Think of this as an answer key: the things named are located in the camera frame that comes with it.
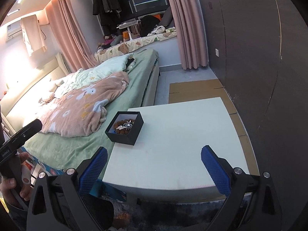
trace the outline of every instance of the pink curtain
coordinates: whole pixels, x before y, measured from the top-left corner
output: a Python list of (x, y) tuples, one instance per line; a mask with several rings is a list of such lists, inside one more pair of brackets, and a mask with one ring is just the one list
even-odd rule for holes
[(196, 0), (169, 0), (183, 69), (207, 65), (204, 30)]
[(98, 64), (91, 53), (70, 0), (51, 0), (45, 7), (52, 32), (70, 69), (88, 69)]

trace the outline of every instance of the dark wooden panel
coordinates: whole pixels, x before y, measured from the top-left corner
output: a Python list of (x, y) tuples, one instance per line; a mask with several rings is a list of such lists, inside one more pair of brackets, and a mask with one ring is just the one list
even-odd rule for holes
[(287, 230), (308, 201), (308, 27), (290, 0), (277, 0), (282, 32), (281, 66), (258, 152), (270, 162)]
[[(224, 85), (226, 56), (224, 22), (220, 2), (219, 0), (200, 0), (200, 4), (208, 43), (209, 66)], [(216, 56), (215, 49), (219, 51), (219, 57)]]
[[(275, 0), (220, 2), (226, 38), (225, 87), (254, 141), (277, 78), (278, 10)], [(256, 156), (258, 161), (262, 158), (258, 152)]]

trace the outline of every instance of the blue gripper pad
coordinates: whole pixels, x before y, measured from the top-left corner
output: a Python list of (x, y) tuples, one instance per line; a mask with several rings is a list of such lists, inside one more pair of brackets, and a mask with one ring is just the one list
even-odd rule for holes
[(87, 166), (79, 179), (78, 193), (80, 196), (89, 194), (100, 173), (107, 163), (108, 152), (102, 148), (92, 162)]
[(201, 160), (218, 191), (228, 197), (231, 193), (230, 178), (207, 146), (204, 146), (201, 150)]

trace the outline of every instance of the headboard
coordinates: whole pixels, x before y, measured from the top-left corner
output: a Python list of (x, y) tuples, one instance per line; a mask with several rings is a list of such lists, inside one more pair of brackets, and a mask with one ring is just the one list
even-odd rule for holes
[(40, 69), (33, 70), (31, 77), (9, 89), (0, 101), (3, 123), (10, 135), (22, 129), (27, 113), (37, 105), (47, 84), (69, 74), (61, 53), (58, 53)]

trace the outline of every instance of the fuzzy pink blanket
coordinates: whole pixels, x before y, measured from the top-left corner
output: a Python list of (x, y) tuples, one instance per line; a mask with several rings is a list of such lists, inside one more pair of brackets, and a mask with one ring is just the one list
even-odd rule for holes
[(72, 90), (60, 99), (54, 98), (41, 107), (37, 118), (43, 133), (58, 133), (64, 137), (89, 136), (106, 120), (104, 106), (126, 89), (126, 72), (113, 73), (88, 87)]

